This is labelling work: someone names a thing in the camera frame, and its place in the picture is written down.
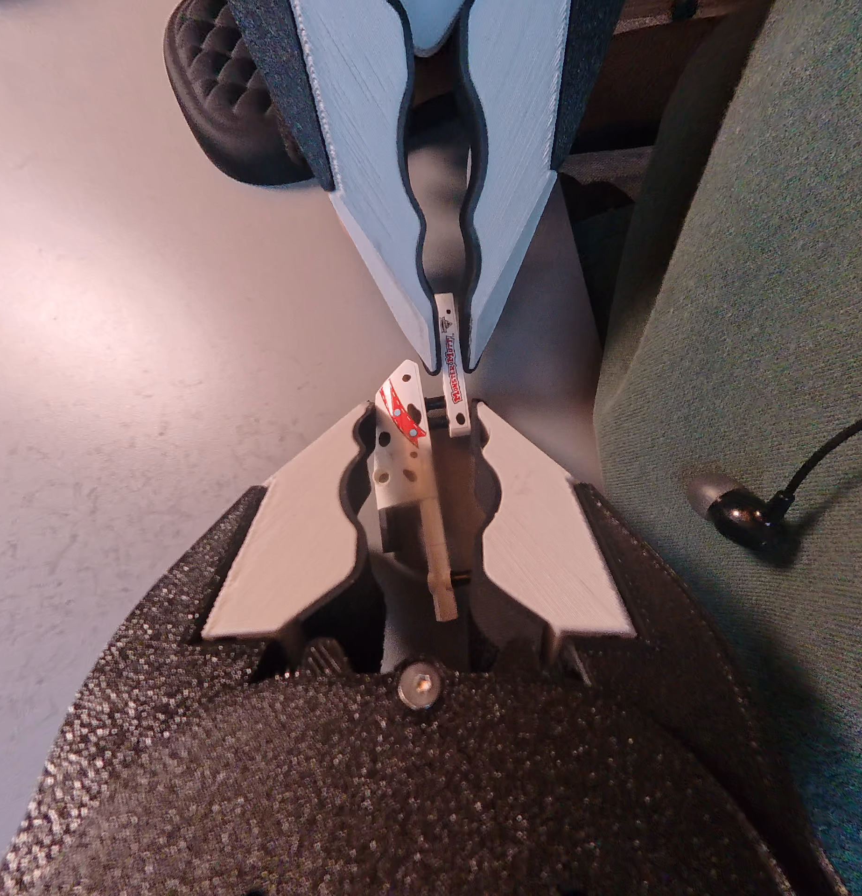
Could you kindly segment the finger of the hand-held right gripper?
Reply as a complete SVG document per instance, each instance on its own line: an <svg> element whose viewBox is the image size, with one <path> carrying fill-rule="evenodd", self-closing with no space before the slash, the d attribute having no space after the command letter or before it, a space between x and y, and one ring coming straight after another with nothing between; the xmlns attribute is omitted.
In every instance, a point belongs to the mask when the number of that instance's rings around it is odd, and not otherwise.
<svg viewBox="0 0 862 896"><path fill-rule="evenodd" d="M476 1L459 16L458 79L471 133L459 214L467 267L465 367L477 367L556 180L552 151L569 1Z"/></svg>
<svg viewBox="0 0 862 896"><path fill-rule="evenodd" d="M425 219L404 151L414 82L406 13L399 2L295 1L294 20L333 175L331 202L401 330L436 372Z"/></svg>

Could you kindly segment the white lego beam printed sticker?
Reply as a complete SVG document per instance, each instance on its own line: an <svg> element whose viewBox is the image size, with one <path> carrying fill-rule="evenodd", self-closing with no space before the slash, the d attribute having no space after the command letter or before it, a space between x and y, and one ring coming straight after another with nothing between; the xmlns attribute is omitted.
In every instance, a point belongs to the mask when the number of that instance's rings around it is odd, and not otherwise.
<svg viewBox="0 0 862 896"><path fill-rule="evenodd" d="M470 435L470 404L459 346L459 318L451 293L435 294L441 350L444 398L449 436Z"/></svg>

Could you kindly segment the white lego panel subassembly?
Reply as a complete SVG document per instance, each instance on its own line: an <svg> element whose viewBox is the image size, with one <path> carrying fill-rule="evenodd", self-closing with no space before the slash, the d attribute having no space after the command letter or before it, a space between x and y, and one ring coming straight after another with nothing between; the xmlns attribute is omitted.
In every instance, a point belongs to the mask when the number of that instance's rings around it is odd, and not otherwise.
<svg viewBox="0 0 862 896"><path fill-rule="evenodd" d="M372 481L380 521L381 549L401 551L406 524L417 516L425 552L427 582L435 615L445 623L458 617L449 553L433 461L430 423L418 365L403 361L374 399L376 447Z"/></svg>

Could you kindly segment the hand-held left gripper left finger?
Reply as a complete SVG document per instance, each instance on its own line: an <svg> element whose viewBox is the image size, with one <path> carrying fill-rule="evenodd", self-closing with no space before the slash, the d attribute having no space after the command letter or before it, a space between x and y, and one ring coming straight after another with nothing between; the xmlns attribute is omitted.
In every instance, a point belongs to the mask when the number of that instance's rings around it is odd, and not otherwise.
<svg viewBox="0 0 862 896"><path fill-rule="evenodd" d="M377 583L358 511L371 492L375 411L364 402L268 480L202 628L205 641L336 639L377 652Z"/></svg>

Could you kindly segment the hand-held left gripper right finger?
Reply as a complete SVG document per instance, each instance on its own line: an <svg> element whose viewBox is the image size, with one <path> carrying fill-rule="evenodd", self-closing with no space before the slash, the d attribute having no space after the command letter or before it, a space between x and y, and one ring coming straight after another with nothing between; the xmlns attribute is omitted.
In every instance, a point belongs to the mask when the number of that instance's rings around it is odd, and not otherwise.
<svg viewBox="0 0 862 896"><path fill-rule="evenodd" d="M567 470L481 401L483 458L500 503L482 535L487 578L547 625L547 651L565 636L636 635Z"/></svg>

